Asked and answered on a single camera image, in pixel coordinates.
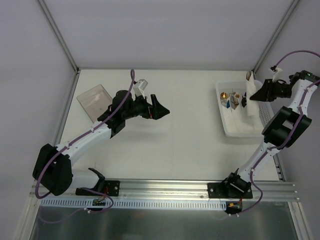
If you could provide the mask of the gold fork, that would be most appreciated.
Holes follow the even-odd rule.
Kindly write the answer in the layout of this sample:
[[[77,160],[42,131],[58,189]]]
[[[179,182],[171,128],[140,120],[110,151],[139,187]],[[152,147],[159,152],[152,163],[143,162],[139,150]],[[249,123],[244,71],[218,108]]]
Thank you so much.
[[[252,74],[253,74],[252,71],[247,71],[247,72],[246,72],[246,75],[245,75],[245,79],[246,79],[247,81],[249,81],[249,80],[251,79]]]

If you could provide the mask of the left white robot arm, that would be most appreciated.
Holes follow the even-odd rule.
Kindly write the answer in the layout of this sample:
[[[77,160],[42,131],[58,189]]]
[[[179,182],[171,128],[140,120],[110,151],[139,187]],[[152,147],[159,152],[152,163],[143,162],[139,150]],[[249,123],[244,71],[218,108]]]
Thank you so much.
[[[89,129],[65,143],[44,145],[32,172],[36,180],[36,197],[47,197],[47,194],[40,195],[40,186],[54,196],[62,195],[69,189],[75,189],[78,196],[107,194],[109,185],[102,173],[94,168],[78,170],[73,166],[94,145],[117,135],[126,126],[126,120],[135,117],[158,120],[170,113],[154,94],[150,97],[151,103],[148,103],[142,95],[133,98],[129,91],[119,90],[106,111]]]

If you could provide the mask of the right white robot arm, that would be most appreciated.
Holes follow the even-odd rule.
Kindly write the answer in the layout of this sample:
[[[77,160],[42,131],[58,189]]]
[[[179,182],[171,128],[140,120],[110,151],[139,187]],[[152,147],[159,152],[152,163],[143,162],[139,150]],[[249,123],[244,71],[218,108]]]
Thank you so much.
[[[289,106],[282,106],[262,131],[263,141],[250,159],[229,174],[215,193],[223,198],[240,199],[249,193],[257,175],[266,163],[284,148],[289,148],[310,126],[308,105],[320,85],[320,78],[302,70],[290,75],[289,82],[282,79],[266,79],[262,87],[250,99],[272,102],[276,98],[292,99]]]

